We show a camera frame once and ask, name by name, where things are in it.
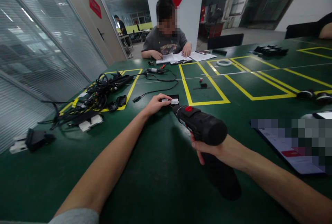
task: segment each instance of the sleeve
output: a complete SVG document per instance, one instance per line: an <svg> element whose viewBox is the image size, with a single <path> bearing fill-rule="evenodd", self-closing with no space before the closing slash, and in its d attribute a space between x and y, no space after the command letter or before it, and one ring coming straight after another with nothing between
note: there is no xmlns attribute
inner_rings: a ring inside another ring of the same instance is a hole
<svg viewBox="0 0 332 224"><path fill-rule="evenodd" d="M152 45L152 37L151 37L151 36L152 36L151 33L149 33L149 34L146 36L146 39L145 39L145 42L144 42L144 45L143 45L143 49L142 49L141 52L153 49L153 45Z"/></svg>
<svg viewBox="0 0 332 224"><path fill-rule="evenodd" d="M186 35L184 34L184 32L179 29L180 32L180 47L181 49L183 49L183 46L188 42Z"/></svg>
<svg viewBox="0 0 332 224"><path fill-rule="evenodd" d="M76 208L53 218L49 224L98 224L99 215L92 209Z"/></svg>

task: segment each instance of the office chair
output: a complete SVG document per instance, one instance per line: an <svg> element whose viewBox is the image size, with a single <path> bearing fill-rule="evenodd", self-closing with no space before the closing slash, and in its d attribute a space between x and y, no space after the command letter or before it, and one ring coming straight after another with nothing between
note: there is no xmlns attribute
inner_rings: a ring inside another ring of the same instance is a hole
<svg viewBox="0 0 332 224"><path fill-rule="evenodd" d="M285 39L317 35L317 22L288 25Z"/></svg>
<svg viewBox="0 0 332 224"><path fill-rule="evenodd" d="M207 40L207 49L226 48L242 45L244 34L212 37Z"/></svg>

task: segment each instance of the white pillar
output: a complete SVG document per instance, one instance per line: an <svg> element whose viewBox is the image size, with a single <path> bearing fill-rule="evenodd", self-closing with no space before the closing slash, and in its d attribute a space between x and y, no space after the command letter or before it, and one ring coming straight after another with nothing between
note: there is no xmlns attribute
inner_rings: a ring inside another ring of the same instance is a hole
<svg viewBox="0 0 332 224"><path fill-rule="evenodd" d="M158 0L148 0L152 25L157 25L156 4ZM177 11L177 24L196 50L198 26L200 23L202 0L182 0Z"/></svg>

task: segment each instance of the door handle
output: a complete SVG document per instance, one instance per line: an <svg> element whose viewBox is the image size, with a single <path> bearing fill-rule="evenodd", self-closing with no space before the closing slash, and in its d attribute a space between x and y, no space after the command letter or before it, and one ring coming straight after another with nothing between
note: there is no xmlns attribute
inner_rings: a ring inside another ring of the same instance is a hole
<svg viewBox="0 0 332 224"><path fill-rule="evenodd" d="M105 33L101 33L100 30L99 30L98 28L97 28L97 30L98 30L99 35L101 36L101 38L105 41L105 39L104 39L104 37L103 37L103 35L104 35Z"/></svg>

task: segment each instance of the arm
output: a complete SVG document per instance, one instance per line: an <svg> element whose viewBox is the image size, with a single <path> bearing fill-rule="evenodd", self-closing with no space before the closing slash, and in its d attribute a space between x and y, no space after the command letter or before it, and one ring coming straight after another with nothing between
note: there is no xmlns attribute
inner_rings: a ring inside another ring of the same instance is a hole
<svg viewBox="0 0 332 224"><path fill-rule="evenodd" d="M184 32L179 29L180 32L180 47L182 49L182 54L184 57L188 57L191 54L191 42L188 42Z"/></svg>
<svg viewBox="0 0 332 224"><path fill-rule="evenodd" d="M202 165L201 152L206 152L248 174L299 223L332 223L332 200L231 136L219 146L196 141L193 135L191 140Z"/></svg>
<svg viewBox="0 0 332 224"><path fill-rule="evenodd" d="M163 58L163 55L156 50L153 50L151 33L149 33L145 39L143 50L141 52L142 58L150 59L151 57L156 60L160 60Z"/></svg>
<svg viewBox="0 0 332 224"><path fill-rule="evenodd" d="M320 39L332 39L332 23L329 23L325 25L320 34L319 34Z"/></svg>
<svg viewBox="0 0 332 224"><path fill-rule="evenodd" d="M170 101L159 94L130 122L130 124L99 154L67 196L55 216L74 208L89 208L100 214L104 203L119 180L138 136L148 118Z"/></svg>

